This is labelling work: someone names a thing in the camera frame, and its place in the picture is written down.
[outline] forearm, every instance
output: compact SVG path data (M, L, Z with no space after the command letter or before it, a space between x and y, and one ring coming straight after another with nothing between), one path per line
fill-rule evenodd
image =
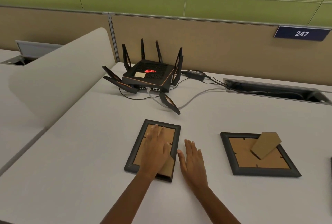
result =
M131 224L151 182L151 178L138 172L101 224Z
M240 224L210 188L197 190L195 196L213 224Z

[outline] room number sign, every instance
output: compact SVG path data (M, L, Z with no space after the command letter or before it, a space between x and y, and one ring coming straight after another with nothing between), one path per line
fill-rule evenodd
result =
M274 35L275 38L323 41L330 29L279 26Z

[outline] desk surface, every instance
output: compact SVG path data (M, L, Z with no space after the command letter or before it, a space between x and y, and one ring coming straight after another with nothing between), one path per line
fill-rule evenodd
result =
M112 70L119 76L125 71L121 63ZM189 79L169 96L181 106L213 87ZM134 177L123 168L147 118L182 126L179 149L185 150L184 138L202 149L209 186L240 222L331 223L331 117L329 105L226 92L201 95L178 116L151 99L126 99L101 79L0 177L0 220L99 223ZM302 177L233 176L220 132L277 132ZM173 182L152 182L133 223L156 222L210 223L185 184L178 158Z
M20 52L0 50L0 62L19 55ZM9 76L21 66L0 64L0 176L27 148L43 127L29 109L10 91Z

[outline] hand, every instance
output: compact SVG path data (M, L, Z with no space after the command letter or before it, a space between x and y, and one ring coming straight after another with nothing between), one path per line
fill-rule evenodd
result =
M185 139L187 163L181 150L178 150L182 175L194 194L209 188L202 152L195 146L195 142Z
M158 130L159 126L156 124L145 138L141 165L137 173L147 176L151 180L155 178L170 155L170 145L168 142L165 142L164 127L161 128L159 135Z

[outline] black picture frame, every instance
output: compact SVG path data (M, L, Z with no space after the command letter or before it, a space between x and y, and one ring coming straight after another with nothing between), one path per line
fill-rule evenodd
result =
M270 177L301 177L300 172L289 158L284 148L279 144L276 148L288 164L290 169L283 168L261 168L261 167L240 167L229 138L259 138L261 134L251 133L228 133L221 132L220 136L225 147L227 158L232 169L233 175L243 176L270 176Z
M152 124L152 125L158 124L160 127L171 128L171 129L175 130L174 136L173 136L172 148L171 148L171 157L174 159L174 166L175 166L176 152L177 152L178 144L179 144L181 126L180 125L175 125L175 124L170 124L170 123L164 123L164 122L158 122L158 121L145 119L144 123L141 127L141 130L139 131L139 135L137 136L136 141L134 143L134 147L132 148L132 150L130 152L127 163L124 167L124 170L126 172L137 173L139 171L139 165L134 164L134 160L135 160L135 157L136 157L137 152L139 150L139 146L141 145L144 134L145 134L146 129L147 129L149 124ZM167 181L167 182L172 182L174 166L173 166L173 170L172 170L172 176L168 177L168 176L165 176L165 175L157 174L155 178L159 179L159 180Z

